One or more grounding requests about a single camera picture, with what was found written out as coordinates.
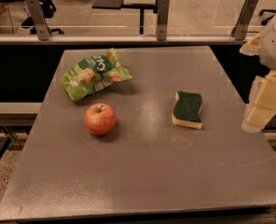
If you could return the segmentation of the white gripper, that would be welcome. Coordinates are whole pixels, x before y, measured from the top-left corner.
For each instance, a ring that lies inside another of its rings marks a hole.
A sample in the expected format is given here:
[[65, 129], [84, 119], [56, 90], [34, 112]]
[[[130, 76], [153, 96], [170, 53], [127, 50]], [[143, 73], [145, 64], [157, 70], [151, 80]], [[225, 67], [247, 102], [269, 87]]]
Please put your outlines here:
[[240, 53], [258, 55], [261, 64], [273, 69], [265, 77], [255, 77], [243, 113], [248, 126], [264, 129], [276, 114], [276, 14], [260, 33], [241, 46]]

